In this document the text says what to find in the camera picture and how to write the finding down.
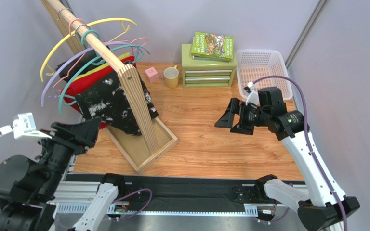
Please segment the lavender plastic hanger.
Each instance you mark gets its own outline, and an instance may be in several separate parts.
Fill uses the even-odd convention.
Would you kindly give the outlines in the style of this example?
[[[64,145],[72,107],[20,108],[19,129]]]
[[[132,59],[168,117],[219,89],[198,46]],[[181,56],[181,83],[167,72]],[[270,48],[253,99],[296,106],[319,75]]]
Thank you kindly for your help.
[[[128,45],[128,47],[132,47],[133,46],[133,44],[131,44],[131,43],[128,43],[128,42],[120,42],[120,41],[104,42],[103,44],[104,45],[120,45],[121,47],[123,45],[125,45],[125,46]],[[41,107],[44,107],[45,106],[45,95],[46,95],[49,87],[51,87],[53,81],[59,76],[60,71],[62,71],[69,63],[71,63],[75,59],[79,58],[80,56],[82,56],[83,54],[85,54],[85,53],[87,53],[87,52],[89,52],[91,50],[93,50],[93,47],[87,48],[87,49],[85,49],[83,51],[80,51],[79,53],[77,53],[76,55],[74,55],[73,57],[71,57],[69,60],[67,60],[63,65],[61,65],[58,68],[58,70],[56,70],[56,71],[53,70],[53,74],[51,75],[50,80],[48,81],[48,83],[44,87],[44,90],[41,93],[41,101],[40,101]]]

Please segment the teal plastic hanger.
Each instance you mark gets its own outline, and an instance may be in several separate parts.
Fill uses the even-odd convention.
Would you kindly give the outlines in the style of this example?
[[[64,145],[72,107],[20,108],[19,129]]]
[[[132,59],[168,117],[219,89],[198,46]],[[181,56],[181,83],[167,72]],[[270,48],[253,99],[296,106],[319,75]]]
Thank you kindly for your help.
[[[149,53],[149,51],[144,47],[144,46],[140,46],[140,45],[137,45],[137,44],[133,44],[133,43],[129,43],[129,42],[105,42],[104,44],[105,45],[118,45],[118,44],[123,44],[122,46],[119,46],[119,47],[116,47],[116,48],[112,48],[111,51],[114,51],[114,50],[119,50],[119,49],[122,49],[122,48],[126,48],[126,47],[136,47],[137,48],[137,51],[136,51],[136,54],[135,54],[135,58],[133,60],[133,63],[136,63],[136,61],[140,60],[142,57],[143,57],[143,51],[140,51],[140,49],[143,49],[145,50],[147,53]],[[81,55],[83,56],[85,53],[87,53],[88,51],[92,51],[94,50],[93,48],[88,48],[86,50],[84,50]],[[74,104],[77,103],[77,100],[75,99],[75,96],[71,96],[71,95],[67,95],[66,92],[68,90],[68,88],[72,85],[73,82],[81,79],[81,78],[84,78],[86,76],[89,76],[95,72],[98,72],[98,71],[102,71],[104,68],[107,68],[109,66],[109,64],[97,53],[97,51],[95,51],[96,53],[96,56],[94,58],[92,58],[91,60],[89,60],[88,62],[85,63],[84,66],[82,66],[67,82],[67,84],[64,86],[64,88],[61,90],[61,94],[58,96],[59,100],[58,100],[58,113],[59,115],[62,115],[62,107],[63,107],[63,100],[64,98],[70,98],[72,99],[73,101],[71,101],[70,103],[65,103],[65,105],[67,106],[73,106]]]

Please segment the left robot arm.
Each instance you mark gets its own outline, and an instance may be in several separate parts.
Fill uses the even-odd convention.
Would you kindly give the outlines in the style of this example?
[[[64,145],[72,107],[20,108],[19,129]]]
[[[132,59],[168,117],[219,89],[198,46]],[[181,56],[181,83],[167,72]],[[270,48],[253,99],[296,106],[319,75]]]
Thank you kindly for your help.
[[[34,139],[41,155],[32,160],[14,155],[0,164],[0,231],[48,231],[56,206],[51,204],[71,158],[96,144],[101,119],[79,124],[54,122],[38,130],[31,113],[13,121],[16,139]]]

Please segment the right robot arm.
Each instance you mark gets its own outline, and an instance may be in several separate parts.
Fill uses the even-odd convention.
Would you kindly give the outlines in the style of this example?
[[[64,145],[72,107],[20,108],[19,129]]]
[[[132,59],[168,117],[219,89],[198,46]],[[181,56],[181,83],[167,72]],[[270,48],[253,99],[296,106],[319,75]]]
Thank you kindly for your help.
[[[266,127],[293,157],[307,191],[298,190],[269,174],[255,181],[257,199],[282,203],[297,213],[309,231],[348,230],[347,218],[360,204],[355,197],[345,194],[321,161],[301,112],[288,111],[280,99],[260,100],[254,105],[232,98],[215,126],[247,135],[253,134],[255,127]]]

